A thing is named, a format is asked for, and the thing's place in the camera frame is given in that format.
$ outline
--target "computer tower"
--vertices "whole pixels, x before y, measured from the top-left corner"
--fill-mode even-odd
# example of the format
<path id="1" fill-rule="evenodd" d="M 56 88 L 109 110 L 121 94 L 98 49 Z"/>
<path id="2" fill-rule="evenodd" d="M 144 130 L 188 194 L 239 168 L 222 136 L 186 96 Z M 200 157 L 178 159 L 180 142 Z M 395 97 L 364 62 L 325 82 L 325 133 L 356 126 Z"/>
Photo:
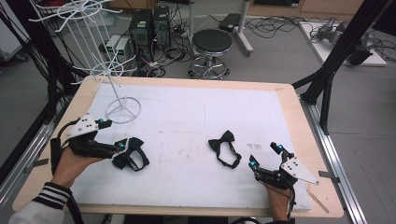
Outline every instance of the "computer tower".
<path id="1" fill-rule="evenodd" d="M 151 49 L 155 49 L 154 24 L 151 9 L 137 9 L 129 26 L 129 33 L 133 41 L 136 60 L 139 62 L 154 60 Z"/>
<path id="2" fill-rule="evenodd" d="M 169 49 L 171 47 L 169 6 L 157 6 L 153 14 L 157 47 L 162 50 Z"/>

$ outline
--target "desk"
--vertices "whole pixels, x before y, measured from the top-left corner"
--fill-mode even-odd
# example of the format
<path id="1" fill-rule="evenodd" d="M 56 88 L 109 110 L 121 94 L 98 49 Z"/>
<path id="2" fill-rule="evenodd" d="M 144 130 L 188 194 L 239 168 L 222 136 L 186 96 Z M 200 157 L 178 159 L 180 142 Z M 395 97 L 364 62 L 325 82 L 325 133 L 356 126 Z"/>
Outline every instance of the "desk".
<path id="1" fill-rule="evenodd" d="M 328 178 L 318 176 L 317 171 L 326 171 L 320 157 L 314 136 L 305 118 L 300 102 L 294 88 L 289 84 L 253 83 L 233 81 L 188 80 L 188 79 L 153 79 L 140 77 L 120 77 L 117 82 L 122 85 L 162 86 L 181 88 L 211 88 L 228 90 L 254 90 L 275 92 L 280 102 L 284 119 L 290 133 L 290 140 L 299 159 L 311 170 L 320 181 L 319 186 L 307 185 L 306 189 L 312 209 L 304 212 L 294 212 L 294 217 L 341 217 L 344 212 L 339 203 L 338 196 Z M 55 133 L 59 132 L 66 122 L 75 119 L 87 112 L 94 98 L 93 92 L 97 83 L 86 80 L 79 88 L 74 100 L 66 110 Z M 46 146 L 40 159 L 50 156 L 50 147 Z M 20 209 L 29 200 L 33 199 L 41 190 L 44 182 L 51 179 L 50 165 L 34 168 L 16 201 L 15 210 Z M 81 204 L 83 213 L 104 214 L 161 214 L 182 216 L 229 216 L 229 217 L 269 217 L 269 211 L 248 208 L 203 208 L 203 207 L 167 207 L 167 206 L 130 206 L 130 205 L 98 205 Z"/>

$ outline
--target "robotic hand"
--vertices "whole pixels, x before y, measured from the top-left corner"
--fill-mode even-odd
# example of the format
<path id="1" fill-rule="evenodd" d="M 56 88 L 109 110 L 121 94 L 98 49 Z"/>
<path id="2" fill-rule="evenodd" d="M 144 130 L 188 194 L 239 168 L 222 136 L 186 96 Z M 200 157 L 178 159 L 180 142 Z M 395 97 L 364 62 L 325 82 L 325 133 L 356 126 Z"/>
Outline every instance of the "robotic hand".
<path id="1" fill-rule="evenodd" d="M 272 185 L 279 189 L 290 189 L 290 206 L 288 219 L 295 205 L 294 184 L 298 179 L 318 185 L 317 179 L 309 172 L 309 170 L 294 157 L 293 153 L 289 153 L 282 145 L 271 143 L 270 147 L 278 155 L 282 154 L 282 162 L 278 170 L 270 171 L 260 167 L 256 159 L 250 155 L 248 166 L 254 173 L 254 177 L 261 184 Z"/>
<path id="2" fill-rule="evenodd" d="M 67 143 L 76 155 L 83 157 L 111 159 L 114 154 L 122 152 L 125 149 L 126 138 L 116 142 L 114 145 L 98 143 L 94 140 L 98 130 L 108 128 L 111 124 L 111 120 L 93 120 L 90 115 L 86 114 L 82 118 L 64 125 L 58 132 L 58 136 L 50 140 L 52 172 L 55 172 L 61 158 L 62 149 Z M 66 135 L 67 139 L 61 146 L 61 135 L 70 125 L 75 125 L 75 127 Z"/>

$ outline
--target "sleeve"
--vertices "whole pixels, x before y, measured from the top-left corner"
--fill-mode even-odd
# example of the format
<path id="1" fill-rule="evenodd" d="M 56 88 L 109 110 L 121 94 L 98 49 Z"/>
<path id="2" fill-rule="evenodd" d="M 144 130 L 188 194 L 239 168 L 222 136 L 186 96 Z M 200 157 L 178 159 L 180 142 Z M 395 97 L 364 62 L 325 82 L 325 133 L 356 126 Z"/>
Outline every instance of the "sleeve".
<path id="1" fill-rule="evenodd" d="M 12 215 L 8 224 L 62 224 L 70 195 L 70 189 L 48 182 L 37 197 Z"/>

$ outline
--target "hand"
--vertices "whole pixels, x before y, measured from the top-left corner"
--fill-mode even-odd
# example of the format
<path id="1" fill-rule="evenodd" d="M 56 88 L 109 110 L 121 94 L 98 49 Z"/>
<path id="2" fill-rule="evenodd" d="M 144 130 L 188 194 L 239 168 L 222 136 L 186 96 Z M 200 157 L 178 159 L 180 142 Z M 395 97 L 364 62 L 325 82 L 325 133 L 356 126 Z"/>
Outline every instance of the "hand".
<path id="1" fill-rule="evenodd" d="M 264 184 L 264 186 L 267 188 L 274 221 L 288 221 L 290 189 L 279 189 L 268 184 Z"/>
<path id="2" fill-rule="evenodd" d="M 87 168 L 87 166 L 101 160 L 101 158 L 81 157 L 74 154 L 70 147 L 66 147 L 50 182 L 70 189 L 75 179 Z"/>

